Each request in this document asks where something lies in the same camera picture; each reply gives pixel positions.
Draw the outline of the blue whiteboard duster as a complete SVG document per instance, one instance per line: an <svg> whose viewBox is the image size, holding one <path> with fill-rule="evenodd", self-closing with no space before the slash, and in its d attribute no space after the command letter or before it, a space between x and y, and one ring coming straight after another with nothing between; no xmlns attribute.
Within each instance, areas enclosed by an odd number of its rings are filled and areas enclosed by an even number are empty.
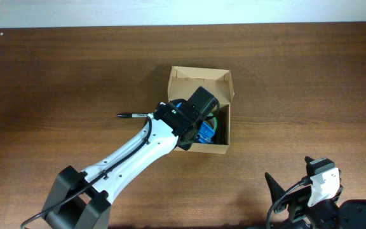
<svg viewBox="0 0 366 229"><path fill-rule="evenodd" d="M178 118L178 127L173 133L179 136L181 146L213 143L215 131L207 123L207 116L212 113L215 105L219 106L219 103L212 101L194 104L184 99L177 99L172 101L172 104L176 107Z"/></svg>

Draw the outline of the green tape roll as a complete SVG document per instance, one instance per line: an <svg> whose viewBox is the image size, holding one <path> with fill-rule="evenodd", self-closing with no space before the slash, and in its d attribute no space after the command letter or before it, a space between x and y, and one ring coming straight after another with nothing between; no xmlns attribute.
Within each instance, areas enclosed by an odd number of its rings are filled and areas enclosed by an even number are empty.
<svg viewBox="0 0 366 229"><path fill-rule="evenodd" d="M207 123L212 127L212 129L214 131L217 130L217 126L218 126L218 121L217 121L217 118L214 116L213 113L210 113L208 116L207 116L208 120L207 120Z"/></svg>

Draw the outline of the black sharpie marker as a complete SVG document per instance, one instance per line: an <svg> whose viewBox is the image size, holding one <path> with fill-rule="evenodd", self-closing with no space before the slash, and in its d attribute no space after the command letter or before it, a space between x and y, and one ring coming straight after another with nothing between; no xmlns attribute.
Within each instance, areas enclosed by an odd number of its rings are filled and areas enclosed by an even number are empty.
<svg viewBox="0 0 366 229"><path fill-rule="evenodd" d="M146 118L151 116L152 113L119 113L118 118Z"/></svg>

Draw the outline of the orange black stapler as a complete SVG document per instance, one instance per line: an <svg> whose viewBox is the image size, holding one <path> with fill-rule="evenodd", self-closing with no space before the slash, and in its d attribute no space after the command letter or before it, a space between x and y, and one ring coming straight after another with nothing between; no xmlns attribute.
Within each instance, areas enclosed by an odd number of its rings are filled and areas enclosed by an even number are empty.
<svg viewBox="0 0 366 229"><path fill-rule="evenodd" d="M217 119L217 128L215 131L215 144L225 145L226 143L226 128L225 121L223 118L219 117Z"/></svg>

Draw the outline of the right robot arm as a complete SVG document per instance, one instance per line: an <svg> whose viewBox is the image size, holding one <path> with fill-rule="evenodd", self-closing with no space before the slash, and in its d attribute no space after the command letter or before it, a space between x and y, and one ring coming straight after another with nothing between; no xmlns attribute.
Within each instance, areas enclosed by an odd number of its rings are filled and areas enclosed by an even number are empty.
<svg viewBox="0 0 366 229"><path fill-rule="evenodd" d="M327 228L366 229L366 200L347 200L340 206L337 200L342 192L339 188L333 198L323 200L309 207L308 199L312 184L306 176L284 190L275 179L265 173L272 197L272 206L266 216L266 228Z"/></svg>

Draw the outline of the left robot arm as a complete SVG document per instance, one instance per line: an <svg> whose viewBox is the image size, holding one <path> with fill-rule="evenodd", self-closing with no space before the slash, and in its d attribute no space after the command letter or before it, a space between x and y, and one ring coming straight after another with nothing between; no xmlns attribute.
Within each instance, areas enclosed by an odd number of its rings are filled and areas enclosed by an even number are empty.
<svg viewBox="0 0 366 229"><path fill-rule="evenodd" d="M143 129L103 160L78 172L68 166L56 177L41 217L54 229L107 228L122 190L155 160L175 148L188 150L219 101L198 87L188 98L159 103Z"/></svg>

